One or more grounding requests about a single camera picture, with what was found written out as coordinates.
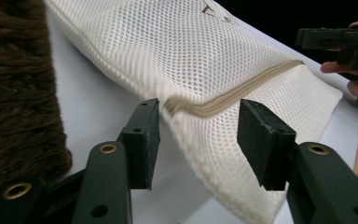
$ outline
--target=zipper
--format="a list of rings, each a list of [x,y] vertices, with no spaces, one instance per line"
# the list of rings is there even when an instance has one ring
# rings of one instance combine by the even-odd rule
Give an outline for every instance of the zipper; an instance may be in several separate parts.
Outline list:
[[[164,106],[172,116],[179,111],[185,111],[200,118],[208,118],[234,105],[240,99],[244,98],[246,95],[273,77],[276,77],[277,75],[301,64],[304,63],[300,60],[289,60],[279,63],[240,84],[240,86],[232,89],[231,91],[219,95],[201,105],[192,104],[182,97],[172,96],[166,101]]]

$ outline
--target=brown fuzzy fabric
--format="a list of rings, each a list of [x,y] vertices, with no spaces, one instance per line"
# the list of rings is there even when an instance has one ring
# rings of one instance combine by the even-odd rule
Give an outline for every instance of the brown fuzzy fabric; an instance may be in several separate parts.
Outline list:
[[[0,185],[69,171],[42,0],[0,0]]]

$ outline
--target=white mesh laundry bag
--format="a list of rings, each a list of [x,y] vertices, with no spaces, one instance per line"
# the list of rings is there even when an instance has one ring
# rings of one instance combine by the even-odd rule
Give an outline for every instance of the white mesh laundry bag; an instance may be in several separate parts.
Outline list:
[[[73,44],[113,81],[158,98],[197,178],[247,223],[272,223],[266,191],[237,144],[240,99],[260,102],[319,141],[342,97],[293,56],[267,47],[212,0],[45,0]]]

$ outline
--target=white surface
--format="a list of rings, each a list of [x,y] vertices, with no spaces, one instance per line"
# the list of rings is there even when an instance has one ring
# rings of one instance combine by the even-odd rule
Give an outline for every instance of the white surface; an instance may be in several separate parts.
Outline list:
[[[62,35],[52,20],[48,22],[57,96],[67,146],[74,156],[70,175],[85,168],[89,152],[95,145],[116,140],[141,100],[102,74]],[[334,148],[352,166],[358,144],[358,105],[347,92],[348,81],[337,74],[321,74],[316,62],[244,22],[242,26],[266,44],[297,55],[318,77],[344,91],[346,97],[338,104],[322,143]],[[196,179],[165,127],[160,127],[160,135],[152,190],[131,191],[133,223],[241,223]],[[293,223],[287,203],[275,223]]]

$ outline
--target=human hand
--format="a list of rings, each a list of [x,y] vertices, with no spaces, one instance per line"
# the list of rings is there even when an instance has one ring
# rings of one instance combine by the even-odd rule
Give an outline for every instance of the human hand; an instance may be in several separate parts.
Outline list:
[[[350,27],[357,26],[358,21],[351,23]],[[347,64],[338,64],[337,62],[326,62],[321,65],[321,72],[323,73],[351,73],[358,75],[358,70],[351,70]],[[352,95],[358,97],[358,80],[350,81],[348,83],[348,90]]]

